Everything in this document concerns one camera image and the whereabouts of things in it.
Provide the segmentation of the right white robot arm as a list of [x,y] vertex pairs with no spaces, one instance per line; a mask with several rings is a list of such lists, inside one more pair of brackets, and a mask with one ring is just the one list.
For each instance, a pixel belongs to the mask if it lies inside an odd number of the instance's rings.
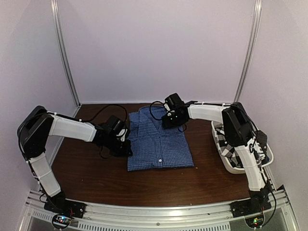
[[244,167],[250,199],[247,209],[257,212],[268,202],[270,189],[262,166],[260,152],[265,146],[258,141],[259,130],[247,115],[241,103],[212,104],[190,101],[185,103],[176,96],[165,99],[166,114],[162,116],[164,129],[184,125],[190,119],[202,119],[221,123],[228,145],[234,148]]

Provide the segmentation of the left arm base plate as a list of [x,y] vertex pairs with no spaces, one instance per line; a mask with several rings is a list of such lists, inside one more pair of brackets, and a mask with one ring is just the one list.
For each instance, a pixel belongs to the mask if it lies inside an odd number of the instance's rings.
[[44,209],[67,217],[83,218],[86,205],[70,200],[47,200]]

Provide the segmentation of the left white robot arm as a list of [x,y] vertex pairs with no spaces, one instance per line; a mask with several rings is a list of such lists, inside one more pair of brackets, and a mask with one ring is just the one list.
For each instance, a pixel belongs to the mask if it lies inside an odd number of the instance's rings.
[[37,106],[17,130],[18,145],[33,177],[47,196],[47,202],[59,214],[69,210],[69,202],[46,157],[49,137],[57,136],[91,142],[106,147],[116,157],[132,156],[130,133],[126,120],[111,115],[106,122],[94,124],[93,119],[71,118]]

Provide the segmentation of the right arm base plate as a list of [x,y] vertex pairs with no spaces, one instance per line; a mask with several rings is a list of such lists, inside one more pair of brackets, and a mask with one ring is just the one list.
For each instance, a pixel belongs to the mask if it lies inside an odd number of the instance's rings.
[[264,210],[271,209],[269,200],[260,200],[249,198],[242,201],[235,201],[230,204],[231,212],[234,218],[248,216],[255,213],[261,213]]

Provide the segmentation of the blue checked long sleeve shirt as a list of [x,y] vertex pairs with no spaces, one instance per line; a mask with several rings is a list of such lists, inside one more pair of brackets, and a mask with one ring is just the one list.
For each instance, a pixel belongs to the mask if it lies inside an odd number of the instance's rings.
[[144,106],[129,114],[133,155],[128,158],[128,171],[194,166],[184,133],[163,129],[160,118],[165,114],[162,106]]

